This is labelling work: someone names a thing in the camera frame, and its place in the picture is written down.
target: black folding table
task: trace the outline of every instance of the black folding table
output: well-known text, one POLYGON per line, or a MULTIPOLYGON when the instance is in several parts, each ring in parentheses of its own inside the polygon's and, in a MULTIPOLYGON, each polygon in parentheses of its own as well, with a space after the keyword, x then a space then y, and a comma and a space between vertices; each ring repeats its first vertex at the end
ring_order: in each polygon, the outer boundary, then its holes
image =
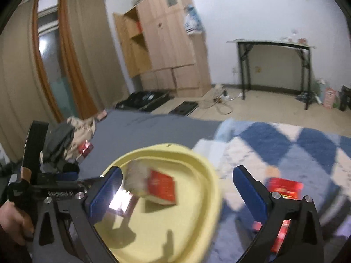
POLYGON ((251 90, 251 76, 250 76, 250 67, 249 67, 249 52, 254 45, 278 45, 295 48, 297 54, 301 58, 301 92, 304 92, 304 82, 305 82, 305 68, 308 71, 308 87, 307 87, 307 101, 305 110, 308 109, 309 101, 311 96, 311 48, 314 46, 304 45, 301 43, 293 42, 282 42, 282 41, 259 41, 259 40, 245 40, 245 39, 236 39, 233 41, 227 41, 227 43, 237 43, 238 44, 238 55, 239 55, 239 66, 242 80, 242 89, 243 95, 242 99, 245 100, 245 78, 243 71, 243 62, 246 62, 246 71, 247 71, 247 89, 251 90))

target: plastic bag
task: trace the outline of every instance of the plastic bag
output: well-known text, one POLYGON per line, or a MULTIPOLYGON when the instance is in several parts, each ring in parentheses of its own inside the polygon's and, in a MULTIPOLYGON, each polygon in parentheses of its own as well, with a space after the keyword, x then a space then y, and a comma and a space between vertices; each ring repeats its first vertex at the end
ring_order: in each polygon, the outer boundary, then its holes
POLYGON ((184 21, 184 28, 188 35, 201 34, 204 30, 202 22, 193 5, 185 7, 187 12, 184 21))

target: window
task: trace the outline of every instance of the window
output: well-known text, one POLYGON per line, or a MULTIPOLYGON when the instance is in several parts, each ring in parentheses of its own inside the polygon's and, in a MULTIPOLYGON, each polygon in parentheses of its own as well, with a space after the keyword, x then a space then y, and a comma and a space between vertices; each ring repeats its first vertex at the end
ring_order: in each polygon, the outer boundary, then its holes
POLYGON ((52 94, 64 118, 78 116, 64 72, 57 7, 38 13, 39 51, 52 94))

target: red object on floor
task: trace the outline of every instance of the red object on floor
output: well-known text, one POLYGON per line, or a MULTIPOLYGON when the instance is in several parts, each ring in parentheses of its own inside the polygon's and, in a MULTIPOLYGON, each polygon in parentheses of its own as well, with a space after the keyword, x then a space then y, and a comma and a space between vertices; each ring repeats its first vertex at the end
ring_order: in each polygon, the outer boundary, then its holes
POLYGON ((324 107, 331 109, 333 108, 333 103, 335 99, 336 91, 332 88, 326 88, 324 93, 324 107))
MULTIPOLYGON (((273 177, 269 180, 267 189, 270 192, 280 193, 284 198, 298 200, 301 198, 300 193, 303 187, 303 183, 273 177)), ((278 253, 281 245, 283 244, 285 235, 287 234, 289 224, 290 219, 283 221, 277 239, 275 240, 274 245, 272 246, 272 252, 278 253)), ((254 222, 252 225, 252 229, 256 231, 259 231, 261 227, 262 224, 260 222, 254 222)))

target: open cabinet door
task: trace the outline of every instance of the open cabinet door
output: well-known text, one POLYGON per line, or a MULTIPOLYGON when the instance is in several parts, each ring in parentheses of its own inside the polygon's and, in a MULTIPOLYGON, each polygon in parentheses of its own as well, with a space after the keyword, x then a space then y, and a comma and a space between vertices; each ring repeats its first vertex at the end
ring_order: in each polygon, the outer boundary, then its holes
POLYGON ((113 13, 113 18, 115 20, 115 26, 118 33, 119 43, 122 48, 124 61, 128 69, 128 74, 131 78, 133 78, 139 74, 139 69, 136 65, 136 60, 134 57, 132 44, 129 39, 129 33, 124 20, 124 16, 119 15, 117 13, 113 13))

